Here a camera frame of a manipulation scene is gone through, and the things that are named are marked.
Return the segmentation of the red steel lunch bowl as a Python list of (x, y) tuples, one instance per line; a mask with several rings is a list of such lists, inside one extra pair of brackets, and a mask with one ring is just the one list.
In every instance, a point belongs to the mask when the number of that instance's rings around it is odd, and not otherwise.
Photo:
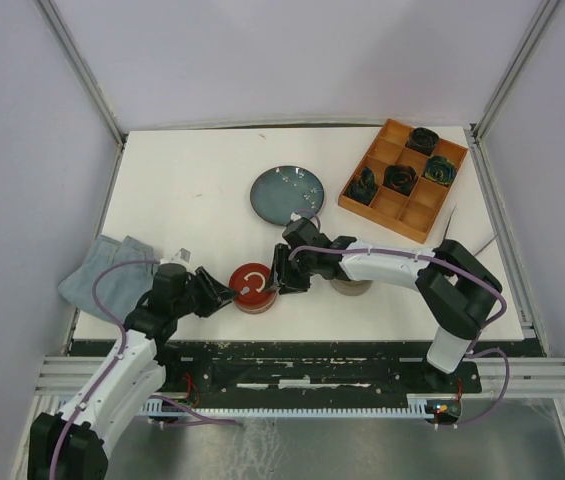
[(242, 300), (236, 299), (236, 307), (247, 314), (257, 315), (269, 310), (276, 301), (276, 296), (268, 297), (267, 299), (255, 303), (244, 302)]

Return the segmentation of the red lunch box lid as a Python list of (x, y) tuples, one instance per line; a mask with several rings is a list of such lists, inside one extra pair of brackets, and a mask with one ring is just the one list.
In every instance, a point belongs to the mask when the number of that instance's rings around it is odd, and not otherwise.
[(270, 269), (260, 263), (247, 263), (238, 267), (230, 277), (229, 287), (238, 292), (236, 299), (255, 303), (274, 296), (265, 290)]

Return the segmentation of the beige lunch box bowl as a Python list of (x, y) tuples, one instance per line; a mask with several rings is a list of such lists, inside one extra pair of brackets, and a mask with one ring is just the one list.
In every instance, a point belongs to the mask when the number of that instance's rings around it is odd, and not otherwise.
[(338, 293), (355, 297), (365, 294), (371, 288), (373, 282), (370, 280), (344, 281), (333, 279), (330, 284)]

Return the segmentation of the blue ceramic food plate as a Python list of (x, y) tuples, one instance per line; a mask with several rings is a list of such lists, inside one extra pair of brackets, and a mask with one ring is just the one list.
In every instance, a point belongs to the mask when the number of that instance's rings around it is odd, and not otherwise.
[(286, 226), (292, 216), (315, 218), (324, 199), (325, 188), (318, 177), (293, 165), (266, 170), (253, 182), (249, 194), (255, 213), (277, 226)]

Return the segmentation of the wooden compartment tray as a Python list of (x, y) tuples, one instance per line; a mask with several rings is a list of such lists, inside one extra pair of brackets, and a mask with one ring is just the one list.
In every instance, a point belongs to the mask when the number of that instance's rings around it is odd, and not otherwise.
[(338, 205), (422, 244), (459, 177), (468, 149), (426, 127), (385, 121)]

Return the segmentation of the metal tongs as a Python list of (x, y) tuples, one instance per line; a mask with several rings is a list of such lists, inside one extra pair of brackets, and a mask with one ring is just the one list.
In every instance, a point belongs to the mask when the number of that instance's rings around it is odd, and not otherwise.
[[(456, 210), (456, 206), (453, 206), (453, 208), (451, 209), (448, 219), (446, 221), (446, 225), (443, 231), (443, 237), (442, 240), (447, 240), (448, 239), (448, 235), (449, 235), (449, 230), (453, 221), (453, 217), (454, 217), (454, 213)], [(475, 249), (472, 252), (472, 255), (475, 257), (478, 257), (482, 252), (484, 252), (491, 244), (493, 244), (496, 239), (498, 238), (498, 234), (495, 233), (493, 234), (487, 241), (485, 241), (479, 248)]]

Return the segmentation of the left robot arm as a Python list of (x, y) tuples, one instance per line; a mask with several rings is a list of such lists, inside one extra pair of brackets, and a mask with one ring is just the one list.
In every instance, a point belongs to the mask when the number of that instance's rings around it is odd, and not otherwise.
[(179, 319), (207, 318), (237, 296), (202, 267), (159, 265), (151, 289), (116, 324), (120, 337), (96, 372), (57, 413), (41, 413), (31, 424), (28, 478), (104, 478), (117, 442), (141, 407), (159, 389), (182, 381), (182, 364), (164, 352)]

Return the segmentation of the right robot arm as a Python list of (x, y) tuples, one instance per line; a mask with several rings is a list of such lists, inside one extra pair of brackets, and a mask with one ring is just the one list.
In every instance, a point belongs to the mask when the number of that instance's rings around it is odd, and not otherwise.
[(502, 285), (462, 244), (435, 248), (375, 246), (351, 236), (314, 241), (285, 239), (275, 246), (267, 291), (303, 293), (315, 275), (325, 280), (381, 282), (418, 292), (438, 324), (420, 368), (429, 389), (443, 391), (457, 379), (460, 361), (489, 324), (507, 309)]

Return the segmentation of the blue rolled napkin left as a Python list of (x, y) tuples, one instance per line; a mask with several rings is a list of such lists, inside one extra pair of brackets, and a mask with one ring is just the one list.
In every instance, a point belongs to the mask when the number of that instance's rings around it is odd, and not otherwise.
[(369, 206), (375, 197), (378, 185), (375, 182), (375, 175), (369, 167), (364, 167), (360, 175), (354, 178), (345, 191), (345, 196)]

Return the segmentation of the orange black rolled napkin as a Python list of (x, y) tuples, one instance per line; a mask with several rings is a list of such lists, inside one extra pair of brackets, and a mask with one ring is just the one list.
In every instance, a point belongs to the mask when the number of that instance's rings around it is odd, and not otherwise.
[(397, 193), (409, 196), (415, 187), (418, 176), (408, 165), (389, 165), (384, 173), (383, 186)]

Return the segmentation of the green rolled napkin right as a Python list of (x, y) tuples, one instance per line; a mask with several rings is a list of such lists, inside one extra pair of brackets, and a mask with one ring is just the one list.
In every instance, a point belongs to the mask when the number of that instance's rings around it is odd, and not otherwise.
[(423, 177), (444, 187), (450, 187), (457, 175), (457, 167), (441, 155), (433, 155), (427, 159)]

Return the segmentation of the dark rolled napkin top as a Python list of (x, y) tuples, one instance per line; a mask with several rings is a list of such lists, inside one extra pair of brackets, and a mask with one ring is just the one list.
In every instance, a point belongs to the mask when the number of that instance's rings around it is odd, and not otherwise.
[(439, 140), (436, 132), (424, 127), (417, 127), (409, 133), (406, 147), (424, 155), (431, 155)]

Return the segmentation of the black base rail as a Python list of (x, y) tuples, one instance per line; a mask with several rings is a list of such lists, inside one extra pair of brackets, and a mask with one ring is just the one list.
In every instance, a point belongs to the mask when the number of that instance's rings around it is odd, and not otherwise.
[(482, 390), (475, 363), (451, 374), (426, 364), (426, 342), (170, 341), (162, 393), (202, 397), (263, 389), (374, 389), (457, 399)]

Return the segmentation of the right aluminium frame post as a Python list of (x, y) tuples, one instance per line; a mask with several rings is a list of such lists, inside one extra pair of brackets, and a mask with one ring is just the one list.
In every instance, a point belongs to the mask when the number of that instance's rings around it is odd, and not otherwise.
[(561, 6), (561, 0), (543, 0), (539, 3), (479, 121), (471, 129), (476, 143), (484, 140), (492, 129)]

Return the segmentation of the left aluminium frame post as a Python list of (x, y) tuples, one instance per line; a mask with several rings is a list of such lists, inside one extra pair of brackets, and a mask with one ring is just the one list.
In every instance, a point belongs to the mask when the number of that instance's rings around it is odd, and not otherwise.
[(87, 98), (95, 108), (100, 120), (103, 122), (114, 141), (122, 145), (125, 141), (126, 134), (119, 126), (96, 77), (80, 52), (78, 44), (68, 24), (64, 20), (58, 5), (55, 1), (51, 0), (34, 0), (33, 3), (42, 15), (72, 71), (85, 91)]

